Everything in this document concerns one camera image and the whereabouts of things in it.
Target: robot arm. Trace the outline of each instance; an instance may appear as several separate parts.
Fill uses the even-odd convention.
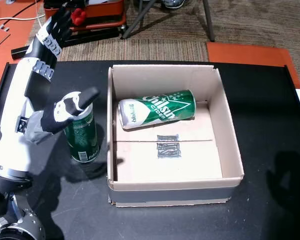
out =
[[[66,3],[47,20],[17,64],[3,107],[0,122],[0,235],[3,230],[6,233],[9,230],[10,234],[16,229],[17,232],[23,229],[25,233],[32,228],[42,229],[40,221],[34,220],[31,209],[20,207],[26,205],[26,201],[23,199],[22,204],[17,204],[20,197],[16,193],[31,185],[28,178],[30,147],[64,129],[99,94],[92,87],[75,95],[66,94],[55,103],[46,103],[57,58],[63,42],[71,35],[71,14],[65,7]],[[25,224],[28,220],[34,224]],[[32,239],[44,239],[41,230],[38,233],[40,236],[32,236]]]

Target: cardboard box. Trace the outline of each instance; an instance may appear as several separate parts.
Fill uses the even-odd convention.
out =
[[[118,101],[191,90],[193,119],[123,130]],[[158,136],[179,155],[158,157]],[[224,203],[244,176],[218,69],[212,65],[114,65],[108,72],[107,177],[117,207]]]

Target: brown carpet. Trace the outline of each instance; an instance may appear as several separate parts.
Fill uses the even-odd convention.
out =
[[[216,42],[288,49],[300,79],[300,0],[210,0],[209,4]],[[138,7],[127,0],[126,9],[131,24]],[[32,36],[37,30],[36,22]],[[182,8],[171,11],[157,3],[130,39],[66,47],[60,61],[208,61],[206,31],[202,1],[186,0]]]

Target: black table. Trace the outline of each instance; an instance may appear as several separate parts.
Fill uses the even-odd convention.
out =
[[[94,113],[106,161],[108,68],[113,64],[202,62],[59,62],[49,101],[89,86],[101,90]],[[57,134],[31,150],[33,187],[26,191],[50,239],[66,240],[275,240],[300,233],[300,103],[284,67],[214,64],[219,69],[245,176],[227,203],[116,208],[108,203],[106,169],[71,160]],[[10,65],[0,95],[0,115],[15,70]],[[285,171],[281,186],[278,179]]]

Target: green can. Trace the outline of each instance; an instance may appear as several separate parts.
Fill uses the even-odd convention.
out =
[[[192,118],[196,100],[190,90],[169,92],[121,100],[118,112],[122,127],[132,129]]]
[[[64,129],[64,133],[74,160],[88,163],[97,158],[99,143],[92,103]]]

